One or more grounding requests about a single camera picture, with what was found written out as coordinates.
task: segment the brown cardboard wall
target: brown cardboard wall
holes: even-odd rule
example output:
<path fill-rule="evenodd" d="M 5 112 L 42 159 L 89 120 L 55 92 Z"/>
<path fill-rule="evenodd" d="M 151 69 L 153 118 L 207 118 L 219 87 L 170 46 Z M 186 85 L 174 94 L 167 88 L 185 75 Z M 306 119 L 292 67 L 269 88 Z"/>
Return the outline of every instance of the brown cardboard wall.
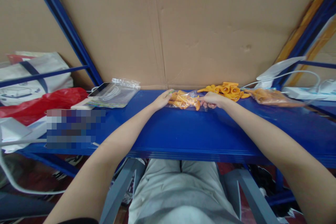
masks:
<path fill-rule="evenodd" d="M 56 51 L 70 67 L 81 66 L 44 0 L 0 0 L 0 6 L 0 62 L 14 51 Z M 85 70 L 72 77 L 79 86 L 93 87 Z"/>
<path fill-rule="evenodd" d="M 247 84 L 270 67 L 310 0 L 161 0 L 170 87 Z"/>
<path fill-rule="evenodd" d="M 310 0 L 62 0 L 104 81 L 145 89 L 247 84 Z"/>
<path fill-rule="evenodd" d="M 104 81 L 165 89 L 157 0 L 62 0 Z"/>

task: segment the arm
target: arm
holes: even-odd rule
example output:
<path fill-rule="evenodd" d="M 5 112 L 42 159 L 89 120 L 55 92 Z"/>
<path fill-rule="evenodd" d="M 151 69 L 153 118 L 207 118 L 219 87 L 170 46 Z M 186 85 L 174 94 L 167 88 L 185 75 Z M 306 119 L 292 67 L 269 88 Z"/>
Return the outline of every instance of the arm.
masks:
<path fill-rule="evenodd" d="M 104 140 L 79 170 L 45 224 L 81 217 L 99 221 L 116 167 L 130 151 L 149 118 L 163 108 L 170 97 L 170 90 L 167 90 Z"/>
<path fill-rule="evenodd" d="M 320 162 L 281 129 L 230 99 L 209 92 L 199 100 L 224 109 L 279 168 L 308 223 L 336 223 L 336 178 Z"/>

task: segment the white bag with blue strap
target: white bag with blue strap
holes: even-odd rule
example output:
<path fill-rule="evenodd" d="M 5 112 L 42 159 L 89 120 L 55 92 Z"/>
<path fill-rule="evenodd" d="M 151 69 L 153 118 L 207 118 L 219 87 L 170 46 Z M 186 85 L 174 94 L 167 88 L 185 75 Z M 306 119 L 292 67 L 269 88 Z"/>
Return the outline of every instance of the white bag with blue strap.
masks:
<path fill-rule="evenodd" d="M 0 70 L 0 81 L 44 74 L 69 69 L 57 52 L 46 53 L 29 61 L 23 61 Z M 40 98 L 63 88 L 74 86 L 71 73 L 63 73 L 44 79 L 32 80 L 0 88 L 0 101 L 5 106 L 18 105 L 22 102 Z"/>

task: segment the smartphone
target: smartphone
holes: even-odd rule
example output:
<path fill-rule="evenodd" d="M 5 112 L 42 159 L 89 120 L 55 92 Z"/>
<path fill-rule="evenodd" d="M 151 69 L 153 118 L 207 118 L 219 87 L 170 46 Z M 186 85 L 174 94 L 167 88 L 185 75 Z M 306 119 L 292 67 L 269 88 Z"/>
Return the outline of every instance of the smartphone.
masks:
<path fill-rule="evenodd" d="M 96 97 L 104 88 L 106 88 L 111 82 L 104 82 L 95 91 L 88 95 L 88 97 Z"/>

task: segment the black sleeve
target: black sleeve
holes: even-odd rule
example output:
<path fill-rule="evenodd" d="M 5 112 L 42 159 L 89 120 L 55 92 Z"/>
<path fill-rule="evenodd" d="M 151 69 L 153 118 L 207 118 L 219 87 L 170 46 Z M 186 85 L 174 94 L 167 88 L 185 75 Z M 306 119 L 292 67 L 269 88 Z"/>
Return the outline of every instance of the black sleeve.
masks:
<path fill-rule="evenodd" d="M 99 222 L 93 218 L 77 218 L 77 219 L 66 220 L 59 224 L 99 224 Z"/>

